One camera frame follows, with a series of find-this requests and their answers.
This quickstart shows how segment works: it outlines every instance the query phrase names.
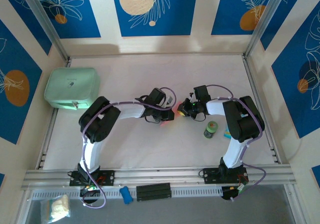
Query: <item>white wall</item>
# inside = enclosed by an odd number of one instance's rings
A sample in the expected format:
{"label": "white wall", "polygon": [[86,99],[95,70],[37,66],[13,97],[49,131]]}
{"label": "white wall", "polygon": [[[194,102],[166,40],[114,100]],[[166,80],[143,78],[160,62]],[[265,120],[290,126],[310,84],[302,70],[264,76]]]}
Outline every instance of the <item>white wall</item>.
{"label": "white wall", "polygon": [[101,38],[63,39],[71,56],[126,53],[243,53],[250,35],[211,36],[220,0],[196,0],[190,36],[122,38],[114,0],[90,0]]}
{"label": "white wall", "polygon": [[269,108],[275,140],[283,147],[295,174],[311,222],[320,220],[320,190],[311,168],[320,164],[320,129],[299,139],[271,65],[320,0],[298,0],[266,51],[256,46],[251,63],[259,91]]}
{"label": "white wall", "polygon": [[18,210],[21,183],[27,169],[34,169],[47,130],[52,108],[43,99],[44,90],[52,69],[64,63],[52,47],[49,56],[25,26],[8,0],[0,0],[0,19],[42,69],[26,121],[17,145],[0,138],[0,173],[5,180],[0,192],[0,223],[9,223]]}

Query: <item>yellow object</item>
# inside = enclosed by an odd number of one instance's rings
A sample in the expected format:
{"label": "yellow object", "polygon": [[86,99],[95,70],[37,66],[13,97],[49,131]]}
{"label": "yellow object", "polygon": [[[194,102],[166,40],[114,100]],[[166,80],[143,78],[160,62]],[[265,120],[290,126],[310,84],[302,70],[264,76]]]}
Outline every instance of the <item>yellow object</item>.
{"label": "yellow object", "polygon": [[69,213],[69,198],[63,195],[60,199],[54,201],[51,205],[51,217],[60,220]]}
{"label": "yellow object", "polygon": [[185,116],[185,114],[183,114],[181,111],[177,111],[180,115]]}

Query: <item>plastic bag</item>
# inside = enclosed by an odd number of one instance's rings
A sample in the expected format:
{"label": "plastic bag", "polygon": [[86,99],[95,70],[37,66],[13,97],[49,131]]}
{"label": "plastic bag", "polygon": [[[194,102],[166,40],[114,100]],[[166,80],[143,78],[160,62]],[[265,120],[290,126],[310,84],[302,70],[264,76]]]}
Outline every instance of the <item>plastic bag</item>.
{"label": "plastic bag", "polygon": [[69,196],[64,194],[54,199],[41,201],[41,224],[49,224],[70,217]]}

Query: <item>metal bar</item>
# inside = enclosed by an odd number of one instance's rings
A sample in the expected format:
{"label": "metal bar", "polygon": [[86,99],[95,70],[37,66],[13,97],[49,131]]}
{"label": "metal bar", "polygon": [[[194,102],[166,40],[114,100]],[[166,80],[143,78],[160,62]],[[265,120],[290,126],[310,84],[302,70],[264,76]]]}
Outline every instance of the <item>metal bar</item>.
{"label": "metal bar", "polygon": [[31,205],[31,200],[33,196],[32,190],[25,190],[21,195],[20,205],[18,207],[18,212],[15,217],[12,218],[10,224],[22,224],[27,220],[28,212]]}
{"label": "metal bar", "polygon": [[34,16],[38,20],[39,24],[43,28],[44,32],[46,33],[50,41],[54,44],[54,46],[58,50],[61,57],[65,60],[65,62],[67,62],[69,59],[67,52],[64,49],[60,41],[59,35],[57,34],[49,17],[47,16],[45,10],[43,9],[40,1],[39,0],[25,0],[25,1],[29,5],[31,11],[33,12]]}
{"label": "metal bar", "polygon": [[[267,176],[262,184],[295,184],[290,165],[258,165],[266,170]],[[201,168],[159,168],[159,169],[130,169],[116,170],[114,185],[136,187],[138,185],[170,182],[174,187],[208,186],[203,178],[199,177]],[[22,189],[50,189],[50,188],[79,188],[69,187],[70,177],[68,170],[29,170],[27,171]],[[247,168],[249,184],[254,184],[262,177],[262,173],[254,168]]]}
{"label": "metal bar", "polygon": [[214,56],[239,56],[242,55],[242,52],[219,52],[219,53],[212,53],[212,52],[178,52],[178,53],[121,53],[121,54],[111,54],[111,55],[72,55],[70,56],[71,59],[101,59],[101,58],[114,58],[114,57],[127,57],[127,56],[137,56],[137,55],[144,55],[144,56],[175,56],[175,55],[193,55],[193,56],[203,56],[203,55],[214,55]]}
{"label": "metal bar", "polygon": [[49,121],[48,129],[47,129],[47,132],[45,134],[45,138],[43,140],[43,143],[42,143],[42,146],[41,146],[41,149],[40,149],[38,160],[36,162],[37,163],[36,167],[35,167],[36,169],[39,169],[40,163],[41,163],[41,161],[43,161],[43,156],[48,151],[49,143],[50,143],[50,140],[51,140],[51,137],[52,137],[52,132],[54,130],[54,124],[56,122],[55,120],[57,118],[57,114],[58,114],[58,109],[54,108],[52,110],[52,114],[51,114],[51,118],[50,118],[50,121]]}
{"label": "metal bar", "polygon": [[297,186],[293,184],[285,184],[284,187],[295,222],[299,224],[311,223],[305,204],[299,197],[300,193]]}
{"label": "metal bar", "polygon": [[[122,199],[119,192],[120,187],[109,188],[105,191],[107,199]],[[136,188],[130,188],[129,192],[132,198],[137,198]],[[80,198],[80,192],[76,189],[55,189],[55,190],[36,190],[33,192],[32,200],[43,200],[48,197],[55,198],[57,196],[68,194],[70,199]],[[202,197],[202,196],[222,196],[223,191],[221,186],[198,186],[198,187],[171,187],[172,198],[177,197]],[[102,199],[103,196],[99,193],[86,199]]]}
{"label": "metal bar", "polygon": [[244,56],[250,56],[252,50],[265,32],[281,1],[282,0],[269,0],[258,24],[256,25],[256,28],[252,34],[252,38],[246,48],[246,51],[244,52]]}
{"label": "metal bar", "polygon": [[249,64],[249,61],[250,61],[250,58],[246,58],[245,56],[242,56],[243,58],[243,64],[244,64],[244,68],[246,70],[246,74],[248,76],[248,79],[249,79],[249,83],[250,83],[250,86],[251,86],[251,89],[252,89],[252,92],[253,92],[253,96],[255,98],[255,101],[256,101],[256,104],[257,104],[257,107],[260,111],[260,114],[262,115],[262,118],[265,120],[265,133],[266,133],[266,137],[267,137],[267,140],[268,140],[268,143],[269,145],[274,148],[275,150],[275,154],[276,154],[276,158],[278,160],[278,163],[280,164],[284,164],[284,163],[287,163],[287,158],[285,156],[285,153],[283,151],[283,149],[281,147],[279,147],[278,145],[276,145],[276,142],[275,142],[275,139],[274,139],[274,136],[273,136],[273,133],[272,133],[272,129],[271,129],[271,126],[269,124],[269,122],[267,121],[267,117],[266,117],[266,114],[265,114],[265,109],[264,108],[264,105],[261,101],[261,98],[260,98],[260,95],[259,95],[259,91],[257,89],[257,82],[252,74],[252,69],[251,69],[251,66]]}

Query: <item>blue clamp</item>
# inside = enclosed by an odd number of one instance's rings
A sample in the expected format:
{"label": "blue clamp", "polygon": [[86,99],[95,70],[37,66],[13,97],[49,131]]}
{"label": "blue clamp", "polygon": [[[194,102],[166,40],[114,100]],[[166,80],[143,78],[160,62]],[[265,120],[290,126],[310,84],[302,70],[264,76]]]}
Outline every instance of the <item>blue clamp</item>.
{"label": "blue clamp", "polygon": [[130,191],[127,186],[124,186],[123,188],[120,189],[120,194],[122,195],[122,198],[123,198],[126,205],[133,202],[134,199],[130,195]]}

